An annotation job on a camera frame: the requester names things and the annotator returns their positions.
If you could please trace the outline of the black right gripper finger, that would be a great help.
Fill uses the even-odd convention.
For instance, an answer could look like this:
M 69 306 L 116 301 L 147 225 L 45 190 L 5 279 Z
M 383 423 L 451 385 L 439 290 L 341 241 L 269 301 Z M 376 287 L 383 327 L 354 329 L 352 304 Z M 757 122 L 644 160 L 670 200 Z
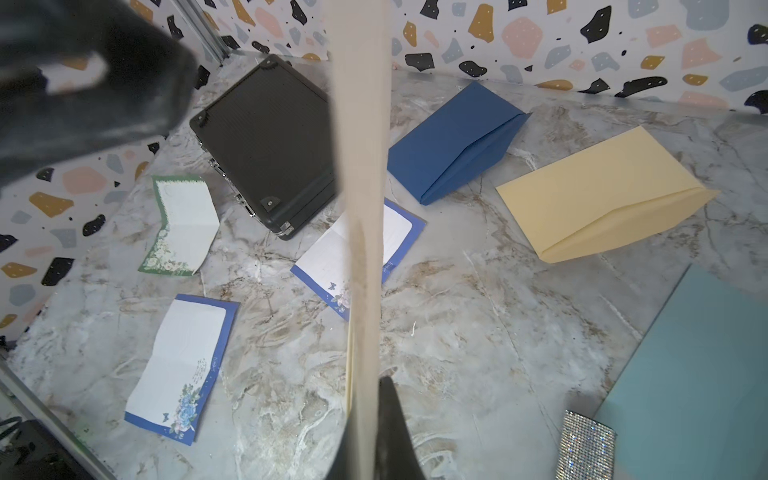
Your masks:
M 375 479 L 424 480 L 391 377 L 379 379 Z

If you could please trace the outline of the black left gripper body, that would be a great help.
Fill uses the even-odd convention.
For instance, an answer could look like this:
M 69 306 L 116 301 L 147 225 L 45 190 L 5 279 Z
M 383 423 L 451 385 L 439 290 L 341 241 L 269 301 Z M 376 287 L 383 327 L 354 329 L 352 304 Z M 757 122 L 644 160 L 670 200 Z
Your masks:
M 125 1 L 2 2 L 1 184 L 169 133 L 197 67 Z

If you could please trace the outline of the white letter paper green border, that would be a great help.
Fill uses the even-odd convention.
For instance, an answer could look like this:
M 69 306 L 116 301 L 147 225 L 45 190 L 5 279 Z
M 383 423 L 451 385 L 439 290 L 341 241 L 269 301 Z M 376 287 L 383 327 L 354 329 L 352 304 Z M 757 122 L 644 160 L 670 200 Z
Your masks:
M 192 276 L 202 266 L 220 221 L 206 182 L 198 175 L 153 176 L 161 228 L 139 271 Z

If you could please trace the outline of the white letter paper blue border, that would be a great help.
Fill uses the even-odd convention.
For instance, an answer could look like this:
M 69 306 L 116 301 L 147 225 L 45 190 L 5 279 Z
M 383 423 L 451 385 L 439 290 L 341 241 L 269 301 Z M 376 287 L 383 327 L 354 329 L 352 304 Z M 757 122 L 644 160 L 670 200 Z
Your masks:
M 238 310 L 235 302 L 177 295 L 127 400 L 124 420 L 192 445 Z

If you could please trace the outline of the cream envelope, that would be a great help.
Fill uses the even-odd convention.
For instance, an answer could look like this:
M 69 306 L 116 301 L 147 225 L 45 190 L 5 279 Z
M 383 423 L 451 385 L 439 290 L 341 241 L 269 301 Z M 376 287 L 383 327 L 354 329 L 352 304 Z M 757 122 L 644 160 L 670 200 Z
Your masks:
M 348 230 L 348 436 L 354 479 L 375 476 L 383 267 L 390 146 L 391 53 L 385 1 L 330 1 L 331 100 L 336 172 Z

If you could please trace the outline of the yellow kraft envelope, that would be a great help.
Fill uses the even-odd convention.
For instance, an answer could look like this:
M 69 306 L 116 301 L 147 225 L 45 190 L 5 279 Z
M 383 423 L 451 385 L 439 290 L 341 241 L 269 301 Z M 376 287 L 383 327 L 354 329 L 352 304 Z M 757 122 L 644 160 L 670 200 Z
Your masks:
M 641 126 L 497 191 L 538 257 L 549 264 L 662 233 L 717 194 Z

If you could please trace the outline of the glitter filled clear tube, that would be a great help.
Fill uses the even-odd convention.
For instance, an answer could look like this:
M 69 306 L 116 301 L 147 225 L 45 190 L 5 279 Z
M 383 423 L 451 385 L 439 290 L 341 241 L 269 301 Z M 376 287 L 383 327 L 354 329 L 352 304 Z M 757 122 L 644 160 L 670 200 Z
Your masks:
M 616 433 L 610 427 L 566 410 L 555 469 L 557 480 L 612 480 Z

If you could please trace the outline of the black hard case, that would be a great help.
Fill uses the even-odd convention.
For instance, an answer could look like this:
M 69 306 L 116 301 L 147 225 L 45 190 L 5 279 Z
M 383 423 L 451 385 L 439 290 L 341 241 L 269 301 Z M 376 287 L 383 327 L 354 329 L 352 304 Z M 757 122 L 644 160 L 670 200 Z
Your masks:
M 328 96 L 276 55 L 189 126 L 236 200 L 282 240 L 336 195 Z

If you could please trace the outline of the aluminium left corner post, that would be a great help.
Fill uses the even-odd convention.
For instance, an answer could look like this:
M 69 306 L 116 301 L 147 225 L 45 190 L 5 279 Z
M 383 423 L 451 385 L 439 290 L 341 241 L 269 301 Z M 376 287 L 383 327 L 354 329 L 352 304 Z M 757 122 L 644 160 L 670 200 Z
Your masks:
M 229 57 L 230 49 L 206 17 L 206 12 L 200 6 L 200 2 L 195 0 L 178 0 L 175 4 L 191 26 L 194 35 L 200 40 L 205 54 L 210 57 L 211 61 L 221 66 Z

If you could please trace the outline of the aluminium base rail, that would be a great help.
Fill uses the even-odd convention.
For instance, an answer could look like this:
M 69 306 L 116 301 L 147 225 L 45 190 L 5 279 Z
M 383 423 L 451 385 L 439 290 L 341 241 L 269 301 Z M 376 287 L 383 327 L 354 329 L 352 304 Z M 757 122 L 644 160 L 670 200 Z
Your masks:
M 4 358 L 1 359 L 1 392 L 21 416 L 27 420 L 38 420 L 93 479 L 115 479 L 113 472 L 13 373 Z

